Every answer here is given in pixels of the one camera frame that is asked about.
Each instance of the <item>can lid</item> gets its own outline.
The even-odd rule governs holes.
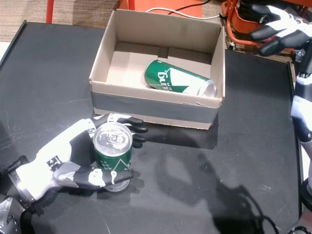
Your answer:
[[[132,134],[121,123],[104,123],[95,132],[93,143],[95,149],[101,154],[117,157],[132,147]]]
[[[215,98],[216,97],[216,86],[215,86],[214,81],[211,79],[205,81],[201,85],[197,95]]]

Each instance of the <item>robot finger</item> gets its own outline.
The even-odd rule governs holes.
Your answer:
[[[91,118],[96,128],[98,128],[104,123],[107,123],[107,119],[108,119],[108,115],[97,116],[97,117]]]
[[[252,38],[252,40],[263,41],[263,40],[269,39],[270,37],[276,35],[279,32],[280,31],[277,31],[268,25],[264,25],[258,30],[251,32],[249,35]]]
[[[138,118],[133,118],[133,117],[119,118],[118,122],[119,123],[129,123],[129,124],[134,125],[134,126],[142,126],[144,124],[143,120],[138,119]]]
[[[279,37],[280,44],[284,48],[300,49],[311,40],[311,37],[301,30],[293,31],[285,36],[283,35],[282,37],[280,37],[280,35],[277,36]]]
[[[133,138],[133,141],[138,142],[138,143],[146,142],[146,138],[141,135],[133,134],[132,138]]]
[[[127,125],[127,127],[135,132],[135,133],[146,133],[148,132],[148,128],[146,126],[133,126],[133,125]]]
[[[143,147],[143,144],[140,143],[140,142],[133,141],[132,147],[133,147],[133,148],[136,148],[136,149],[140,149],[140,148]]]
[[[75,171],[71,183],[68,183],[68,180],[71,180],[71,178],[68,177],[62,183],[62,186],[79,187],[83,189],[100,189],[107,185],[131,179],[133,178],[133,174],[134,172],[132,170],[116,172],[106,171],[91,166],[84,166],[79,167],[79,169]]]
[[[300,49],[311,38],[301,30],[290,28],[276,35],[268,43],[259,47],[259,53],[263,56],[269,56],[281,52],[285,48]]]
[[[259,47],[259,54],[262,56],[270,56],[281,52],[285,47],[280,43],[279,38],[274,38],[268,43]]]

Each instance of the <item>soda can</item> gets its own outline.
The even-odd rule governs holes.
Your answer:
[[[213,80],[159,60],[152,61],[145,69],[144,78],[153,88],[214,98]]]
[[[98,167],[107,171],[124,171],[131,169],[132,134],[121,123],[108,122],[102,124],[93,136]],[[120,192],[130,180],[106,186],[110,192]]]

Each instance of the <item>black cable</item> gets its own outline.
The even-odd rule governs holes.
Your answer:
[[[209,3],[210,1],[211,0],[207,0],[207,1],[203,2],[203,3],[197,3],[197,4],[193,4],[193,5],[183,6],[183,7],[179,8],[179,9],[176,9],[176,11],[184,10],[186,8],[193,7],[193,6],[205,5],[205,4]]]

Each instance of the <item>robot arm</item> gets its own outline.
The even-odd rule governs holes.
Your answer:
[[[25,156],[21,156],[1,173],[0,234],[21,233],[21,214],[34,211],[32,203],[51,188],[65,186],[94,190],[133,177],[133,171],[105,171],[91,165],[79,165],[74,160],[75,146],[83,144],[88,148],[97,127],[106,122],[126,125],[133,131],[133,147],[142,147],[145,138],[136,133],[145,133],[148,129],[140,119],[108,114],[79,120],[42,147],[35,160],[29,163]]]
[[[147,132],[142,120],[126,115],[108,114],[79,120],[42,147],[35,160],[14,163],[15,166],[9,168],[8,177],[25,204],[39,200],[51,188],[99,189],[133,177],[133,171],[104,171],[90,165],[79,165],[74,160],[75,146],[87,143],[86,148],[89,149],[96,128],[106,122],[119,122],[134,132]],[[86,139],[81,142],[81,137],[86,135],[89,142],[85,142]],[[133,133],[133,147],[142,147],[144,141],[144,137]]]
[[[252,8],[258,14],[280,15],[280,20],[267,23],[250,33],[257,41],[275,36],[259,47],[261,55],[273,55],[285,48],[308,48],[296,78],[291,116],[298,138],[312,159],[312,44],[310,43],[312,24],[306,24],[302,19],[295,19],[292,15],[273,6],[254,5]]]
[[[271,10],[273,7],[261,6],[253,10],[261,14],[260,9],[263,12],[265,8]],[[312,24],[305,24],[303,20],[289,15],[289,18],[281,18],[251,32],[251,37],[256,41],[266,42],[259,47],[259,52],[263,56],[276,54],[284,48],[306,49],[296,77],[291,117],[297,136],[309,158],[312,159],[312,43],[310,42]],[[309,175],[309,179],[305,180],[300,187],[302,202],[307,209],[304,210],[297,223],[290,228],[288,234],[308,234],[312,231],[311,176]]]

